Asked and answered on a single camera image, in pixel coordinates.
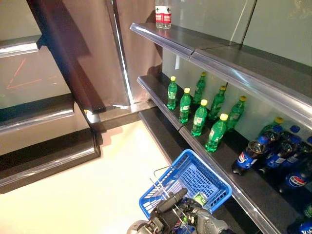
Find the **green bottle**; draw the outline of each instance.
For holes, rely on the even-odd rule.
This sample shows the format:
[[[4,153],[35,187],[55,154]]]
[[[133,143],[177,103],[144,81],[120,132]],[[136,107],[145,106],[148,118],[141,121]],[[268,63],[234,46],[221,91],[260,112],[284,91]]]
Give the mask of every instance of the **green bottle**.
[[[206,72],[202,72],[199,81],[196,84],[196,90],[195,90],[195,94],[194,94],[194,99],[193,99],[193,103],[195,104],[199,104],[200,100],[201,100],[201,95],[205,89],[205,77],[206,77]]]
[[[192,128],[192,135],[193,136],[200,136],[201,130],[204,126],[206,116],[207,116],[207,106],[208,101],[206,99],[203,99],[200,102],[200,107],[195,112],[194,122],[193,122],[193,128]]]
[[[170,80],[171,80],[171,82],[168,86],[167,107],[169,110],[174,110],[176,107],[176,91],[177,91],[176,77],[172,76],[172,77],[170,77]]]
[[[265,126],[265,127],[261,130],[261,132],[259,133],[259,136],[262,136],[266,131],[271,130],[275,125],[280,125],[280,124],[282,124],[283,122],[284,122],[284,119],[283,119],[282,117],[277,116],[277,117],[274,119],[273,123],[271,123],[271,124]]]
[[[239,121],[240,117],[242,116],[243,112],[244,112],[244,107],[245,107],[245,101],[247,100],[247,98],[245,96],[241,96],[239,98],[239,102],[236,103],[233,107],[232,110],[229,114],[229,119],[226,122],[226,127],[227,127],[227,131],[232,131],[235,127],[235,125],[237,124],[237,122]]]
[[[215,120],[218,117],[218,113],[223,105],[224,102],[224,93],[225,93],[226,87],[221,86],[219,93],[217,93],[214,96],[214,101],[211,105],[211,110],[208,114],[208,119]]]
[[[228,119],[227,114],[221,114],[220,119],[216,122],[209,133],[208,141],[205,148],[208,152],[216,151],[218,144],[220,143],[225,131],[226,131],[226,120]]]
[[[180,102],[180,117],[181,123],[186,123],[189,120],[189,111],[191,105],[190,88],[184,89],[184,94]]]

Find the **blue shopping basket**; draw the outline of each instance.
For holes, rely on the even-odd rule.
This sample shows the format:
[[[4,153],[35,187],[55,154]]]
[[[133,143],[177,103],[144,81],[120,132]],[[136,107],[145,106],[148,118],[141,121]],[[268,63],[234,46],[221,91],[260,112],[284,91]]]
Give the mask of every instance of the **blue shopping basket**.
[[[181,188],[188,189],[187,197],[189,198],[202,192],[207,197],[207,203],[203,208],[210,213],[222,205],[232,194],[228,183],[203,162],[194,151],[184,150],[171,167],[140,198],[140,208],[149,218],[155,206],[166,199],[166,192],[176,193]]]

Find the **white floor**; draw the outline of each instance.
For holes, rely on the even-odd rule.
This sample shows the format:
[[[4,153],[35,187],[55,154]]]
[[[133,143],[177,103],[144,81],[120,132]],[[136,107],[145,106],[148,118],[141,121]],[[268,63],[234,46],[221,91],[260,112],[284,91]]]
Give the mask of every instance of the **white floor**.
[[[125,234],[167,166],[141,121],[103,134],[102,157],[0,195],[0,234]]]

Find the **white wall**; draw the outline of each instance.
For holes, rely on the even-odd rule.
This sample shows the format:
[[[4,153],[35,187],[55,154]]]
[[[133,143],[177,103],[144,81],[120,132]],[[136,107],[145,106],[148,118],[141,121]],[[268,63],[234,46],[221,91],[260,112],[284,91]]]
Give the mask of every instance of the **white wall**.
[[[163,73],[168,77],[176,76],[176,83],[181,87],[190,87],[191,95],[194,95],[196,83],[200,78],[200,73],[203,71],[200,67],[188,62],[172,52],[163,49]],[[203,98],[208,100],[208,109],[210,109],[211,103],[215,94],[218,92],[221,85],[225,85],[226,82],[220,78],[213,76],[207,72],[206,88],[203,94]],[[293,119],[287,115],[276,110],[272,105],[273,103],[265,103],[259,99],[245,93],[244,91],[228,85],[225,93],[225,102],[220,110],[220,113],[227,113],[231,111],[232,106],[238,102],[241,95],[247,97],[245,104],[245,113],[236,125],[235,129],[241,133],[248,140],[257,137],[261,129],[271,123],[276,116],[283,117],[286,121],[283,124],[284,128],[289,128],[292,124],[296,123]],[[312,132],[306,129],[304,126],[296,123],[301,127],[300,136],[303,139],[307,139],[312,135]]]

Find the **soda bottle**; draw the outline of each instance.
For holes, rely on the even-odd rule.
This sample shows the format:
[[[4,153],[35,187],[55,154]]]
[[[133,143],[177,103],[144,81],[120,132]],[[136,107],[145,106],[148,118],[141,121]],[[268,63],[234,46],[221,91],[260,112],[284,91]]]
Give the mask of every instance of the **soda bottle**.
[[[232,171],[242,176],[252,165],[261,158],[266,152],[266,144],[269,139],[260,136],[258,140],[248,143],[247,148],[239,155],[238,159],[232,164]]]
[[[168,103],[167,107],[169,110],[174,110],[176,107],[176,77],[170,77],[170,84],[168,86]]]
[[[309,144],[312,144],[312,136],[307,139],[307,142]],[[296,162],[298,162],[298,160],[301,160],[305,157],[308,157],[309,154],[312,154],[312,146],[309,144],[302,141],[299,144],[297,151],[286,161],[284,161],[281,166],[283,168],[289,169],[293,167],[296,164]]]
[[[200,107],[195,112],[194,122],[193,122],[193,128],[192,128],[192,135],[193,136],[199,136],[201,134],[201,130],[204,126],[206,116],[207,116],[207,106],[208,101],[206,99],[203,99],[200,102]]]
[[[210,112],[208,113],[208,119],[215,120],[218,117],[218,113],[223,105],[224,102],[224,93],[225,93],[226,87],[221,86],[219,93],[217,93],[214,96],[214,101],[211,105]]]
[[[189,120],[189,111],[191,105],[190,88],[184,89],[184,94],[180,102],[180,117],[181,123],[186,123]]]
[[[216,122],[209,133],[208,141],[205,148],[208,152],[216,151],[218,144],[220,143],[225,131],[226,131],[226,120],[228,119],[227,114],[221,114],[220,119]]]
[[[239,98],[239,102],[232,107],[232,110],[229,114],[229,120],[226,123],[227,131],[232,131],[240,117],[244,112],[245,101],[247,98],[245,96],[241,96]]]
[[[288,190],[297,189],[305,186],[312,179],[312,159],[302,163],[293,172],[289,173],[285,180],[279,185],[279,192],[284,193]]]
[[[205,78],[206,78],[206,72],[202,72],[200,79],[196,84],[196,90],[195,90],[194,99],[193,99],[193,103],[195,104],[199,104],[201,100],[201,96],[206,85]]]
[[[288,159],[292,153],[294,153],[301,139],[297,136],[291,136],[290,140],[281,141],[280,145],[276,150],[271,152],[264,161],[264,166],[259,169],[259,171],[264,174],[271,169],[279,167],[286,159]]]
[[[296,135],[296,133],[298,133],[300,131],[300,127],[297,125],[293,125],[290,128],[290,132],[288,131],[283,131],[281,134],[281,140],[289,140],[291,136]]]
[[[282,117],[275,117],[273,123],[270,123],[269,125],[265,126],[261,132],[259,133],[259,136],[263,135],[266,131],[271,130],[274,126],[280,125],[284,122],[284,119]]]

